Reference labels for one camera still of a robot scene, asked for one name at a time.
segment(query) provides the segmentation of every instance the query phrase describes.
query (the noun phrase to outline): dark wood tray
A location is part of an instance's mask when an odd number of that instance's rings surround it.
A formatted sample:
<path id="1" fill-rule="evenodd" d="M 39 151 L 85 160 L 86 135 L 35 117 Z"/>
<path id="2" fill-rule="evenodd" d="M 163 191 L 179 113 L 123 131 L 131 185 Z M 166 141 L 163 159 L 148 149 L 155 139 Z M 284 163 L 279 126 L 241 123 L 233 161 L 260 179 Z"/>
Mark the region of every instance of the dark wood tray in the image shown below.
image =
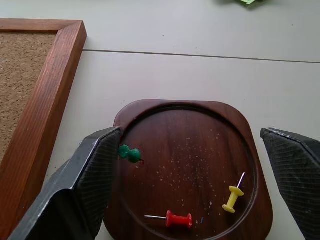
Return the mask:
<path id="1" fill-rule="evenodd" d="M 121 144 L 140 149 L 144 159 L 144 166 L 119 159 L 121 181 L 104 215 L 115 240 L 267 237 L 272 204 L 250 126 L 238 110 L 220 102 L 141 100 L 121 110 L 114 125 L 125 128 Z M 229 186 L 243 172 L 244 196 L 235 214 L 225 212 Z M 190 213 L 192 229 L 144 218 L 165 217 L 167 210 Z"/>

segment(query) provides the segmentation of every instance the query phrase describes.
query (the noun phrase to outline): red push pin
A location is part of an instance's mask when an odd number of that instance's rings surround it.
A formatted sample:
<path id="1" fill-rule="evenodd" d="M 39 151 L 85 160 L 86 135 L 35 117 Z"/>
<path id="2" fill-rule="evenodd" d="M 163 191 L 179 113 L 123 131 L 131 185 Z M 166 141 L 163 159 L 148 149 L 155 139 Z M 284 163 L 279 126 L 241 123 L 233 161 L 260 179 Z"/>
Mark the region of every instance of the red push pin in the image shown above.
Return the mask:
<path id="1" fill-rule="evenodd" d="M 171 224 L 180 224 L 180 225 L 186 225 L 188 228 L 192 227 L 192 216 L 189 213 L 187 216 L 176 216 L 171 213 L 170 210 L 166 212 L 166 217 L 163 216 L 150 216 L 145 215 L 145 218 L 154 218 L 154 219 L 165 219 L 165 225 L 167 227 L 170 227 Z"/>

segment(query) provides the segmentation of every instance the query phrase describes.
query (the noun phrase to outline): cork surface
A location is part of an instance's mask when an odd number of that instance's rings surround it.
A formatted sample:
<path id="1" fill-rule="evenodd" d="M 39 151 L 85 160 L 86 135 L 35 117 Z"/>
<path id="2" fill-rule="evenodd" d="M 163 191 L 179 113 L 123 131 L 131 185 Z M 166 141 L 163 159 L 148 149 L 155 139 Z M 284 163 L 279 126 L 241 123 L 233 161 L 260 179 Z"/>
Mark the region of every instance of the cork surface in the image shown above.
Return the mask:
<path id="1" fill-rule="evenodd" d="M 0 32 L 0 164 L 55 37 Z"/>

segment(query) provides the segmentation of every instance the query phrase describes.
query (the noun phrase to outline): yellow push pin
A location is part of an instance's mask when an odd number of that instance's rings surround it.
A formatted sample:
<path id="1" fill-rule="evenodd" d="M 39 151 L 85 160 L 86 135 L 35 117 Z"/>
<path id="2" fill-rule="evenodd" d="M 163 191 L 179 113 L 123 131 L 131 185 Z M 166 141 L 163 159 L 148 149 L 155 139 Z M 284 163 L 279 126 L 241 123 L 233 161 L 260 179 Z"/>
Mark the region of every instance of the yellow push pin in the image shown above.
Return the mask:
<path id="1" fill-rule="evenodd" d="M 240 178 L 240 181 L 238 183 L 238 186 L 236 186 L 236 187 L 235 186 L 229 186 L 229 190 L 231 192 L 231 195 L 229 197 L 228 203 L 226 205 L 225 204 L 222 205 L 222 208 L 226 212 L 234 214 L 236 212 L 234 210 L 234 205 L 235 205 L 238 197 L 239 196 L 242 197 L 243 195 L 245 195 L 244 192 L 239 189 L 239 186 L 240 186 L 241 181 L 244 178 L 244 176 L 245 176 L 245 172 L 242 174 L 242 176 Z"/>

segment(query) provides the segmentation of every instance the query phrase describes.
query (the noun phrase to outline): cork board frame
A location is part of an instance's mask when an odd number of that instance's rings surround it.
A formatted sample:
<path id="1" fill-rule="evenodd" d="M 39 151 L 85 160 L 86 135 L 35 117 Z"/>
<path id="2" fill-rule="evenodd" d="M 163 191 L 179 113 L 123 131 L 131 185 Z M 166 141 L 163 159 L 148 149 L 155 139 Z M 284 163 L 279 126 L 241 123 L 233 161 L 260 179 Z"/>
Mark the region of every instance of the cork board frame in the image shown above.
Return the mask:
<path id="1" fill-rule="evenodd" d="M 41 191 L 87 38 L 81 20 L 0 18 L 0 33 L 54 33 L 52 47 L 0 165 L 0 240 Z"/>

